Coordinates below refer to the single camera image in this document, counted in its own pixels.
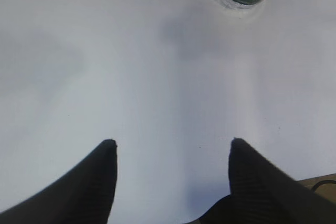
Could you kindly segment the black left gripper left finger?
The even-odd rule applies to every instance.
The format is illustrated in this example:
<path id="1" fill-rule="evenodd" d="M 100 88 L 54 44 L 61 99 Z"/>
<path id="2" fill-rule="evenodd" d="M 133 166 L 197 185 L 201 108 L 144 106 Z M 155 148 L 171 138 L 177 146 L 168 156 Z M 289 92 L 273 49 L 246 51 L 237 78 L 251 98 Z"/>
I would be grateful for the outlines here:
<path id="1" fill-rule="evenodd" d="M 54 183 L 2 212 L 1 223 L 107 223 L 117 172 L 117 144 L 104 140 Z"/>

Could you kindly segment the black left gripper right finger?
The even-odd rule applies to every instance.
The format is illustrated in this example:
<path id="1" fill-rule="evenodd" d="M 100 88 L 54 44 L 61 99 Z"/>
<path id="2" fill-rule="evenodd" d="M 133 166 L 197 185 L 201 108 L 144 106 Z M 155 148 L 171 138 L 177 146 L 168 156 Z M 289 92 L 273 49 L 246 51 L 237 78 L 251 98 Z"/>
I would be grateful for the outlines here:
<path id="1" fill-rule="evenodd" d="M 335 204 L 290 178 L 241 138 L 231 142 L 230 194 L 194 223 L 335 223 Z"/>

